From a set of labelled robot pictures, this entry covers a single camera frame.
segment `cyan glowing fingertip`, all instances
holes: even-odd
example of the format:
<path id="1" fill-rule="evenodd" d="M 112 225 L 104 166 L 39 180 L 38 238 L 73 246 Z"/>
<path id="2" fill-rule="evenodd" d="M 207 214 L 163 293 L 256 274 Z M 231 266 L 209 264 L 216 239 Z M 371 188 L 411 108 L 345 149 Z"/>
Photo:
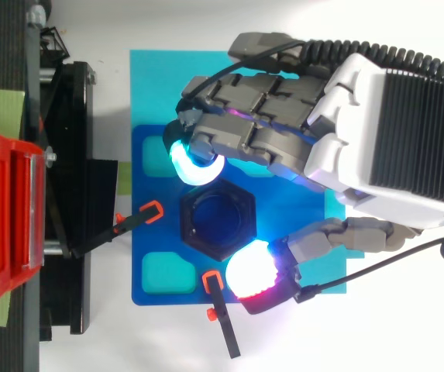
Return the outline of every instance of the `cyan glowing fingertip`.
<path id="1" fill-rule="evenodd" d="M 174 164 L 178 177 L 185 183 L 200 186 L 213 181 L 222 173 L 225 158 L 218 155 L 213 163 L 206 167 L 199 167 L 188 156 L 184 144 L 178 140 L 170 148 L 170 158 Z"/>
<path id="2" fill-rule="evenodd" d="M 225 279 L 238 298 L 248 298 L 273 287 L 277 273 L 268 243 L 256 239 L 232 256 Z"/>

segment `black metal frame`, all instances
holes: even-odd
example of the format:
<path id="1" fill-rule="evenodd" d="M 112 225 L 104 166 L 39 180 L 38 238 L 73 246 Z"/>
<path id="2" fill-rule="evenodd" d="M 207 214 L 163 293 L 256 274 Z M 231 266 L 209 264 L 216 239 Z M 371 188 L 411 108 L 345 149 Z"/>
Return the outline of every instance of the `black metal frame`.
<path id="1" fill-rule="evenodd" d="M 44 150 L 51 145 L 57 154 L 46 183 L 46 237 L 57 239 L 64 255 L 45 257 L 40 274 L 12 292 L 8 324 L 0 328 L 0 372 L 38 371 L 39 340 L 50 339 L 52 325 L 86 330 L 91 256 L 76 259 L 69 249 L 111 228 L 115 204 L 118 162 L 91 159 L 91 68 L 84 62 L 62 65 L 64 57 L 52 60 L 60 79 L 53 79 L 52 94 L 40 89 L 40 31 L 26 21 L 37 2 L 0 0 L 0 89 L 26 93 L 20 138 Z M 72 135 L 65 135 L 69 130 Z"/>
<path id="2" fill-rule="evenodd" d="M 45 257 L 40 273 L 42 341 L 51 340 L 51 326 L 70 326 L 71 334 L 88 328 L 91 253 L 77 258 L 71 251 L 113 225 L 118 162 L 91 159 L 91 72 L 85 62 L 60 64 L 41 85 L 43 128 L 57 155 L 47 171 L 46 239 L 62 250 Z"/>
<path id="3" fill-rule="evenodd" d="M 39 122 L 39 30 L 27 25 L 36 0 L 0 0 L 0 89 L 24 91 L 21 138 L 31 140 Z M 39 370 L 39 275 L 11 293 L 9 319 L 0 328 L 0 372 Z"/>

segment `black bracket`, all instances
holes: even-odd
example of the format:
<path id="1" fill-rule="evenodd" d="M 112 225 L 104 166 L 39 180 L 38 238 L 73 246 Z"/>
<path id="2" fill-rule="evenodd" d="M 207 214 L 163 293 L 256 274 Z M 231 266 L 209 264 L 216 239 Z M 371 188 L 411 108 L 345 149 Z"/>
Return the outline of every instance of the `black bracket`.
<path id="1" fill-rule="evenodd" d="M 107 242 L 111 242 L 117 236 L 134 230 L 137 226 L 149 221 L 156 220 L 163 216 L 163 210 L 159 203 L 151 204 L 142 209 L 135 215 L 130 215 L 126 219 L 122 219 L 120 215 L 117 215 L 117 224 L 111 229 L 99 233 L 98 235 L 88 239 L 84 244 L 72 249 L 72 255 L 76 258 L 84 256 L 86 253 L 91 252 L 93 249 L 102 246 Z"/>
<path id="2" fill-rule="evenodd" d="M 223 298 L 222 289 L 220 288 L 219 279 L 215 275 L 206 278 L 209 293 L 212 296 L 213 305 L 215 306 L 215 313 L 220 326 L 222 327 L 223 337 L 229 350 L 230 358 L 234 359 L 240 357 L 239 345 L 237 344 L 236 334 L 230 322 L 229 312 Z"/>

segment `blue tray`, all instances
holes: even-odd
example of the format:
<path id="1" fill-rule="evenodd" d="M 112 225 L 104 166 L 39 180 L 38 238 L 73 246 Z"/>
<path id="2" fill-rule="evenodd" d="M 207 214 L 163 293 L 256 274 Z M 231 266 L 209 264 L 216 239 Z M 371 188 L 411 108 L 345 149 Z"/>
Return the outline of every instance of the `blue tray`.
<path id="1" fill-rule="evenodd" d="M 133 301 L 138 305 L 210 303 L 201 275 L 219 270 L 225 280 L 227 262 L 219 263 L 190 248 L 180 237 L 180 199 L 193 187 L 180 181 L 163 147 L 161 135 L 175 117 L 174 108 L 184 86 L 195 75 L 211 75 L 229 65 L 221 52 L 133 50 L 131 68 L 131 120 L 133 159 L 133 210 L 152 199 L 165 209 L 165 216 L 133 232 Z M 254 74 L 254 71 L 241 71 Z M 344 209 L 333 194 L 316 194 L 302 186 L 273 177 L 263 167 L 236 160 L 226 164 L 220 177 L 256 197 L 258 238 L 271 241 L 325 217 L 343 218 Z M 151 294 L 143 285 L 143 259 L 148 253 L 174 252 L 194 265 L 196 284 L 191 293 Z M 346 258 L 358 257 L 337 249 L 326 257 L 300 266 L 302 285 L 322 283 L 346 274 Z M 328 293 L 345 293 L 346 286 Z M 227 302 L 237 302 L 226 288 Z"/>

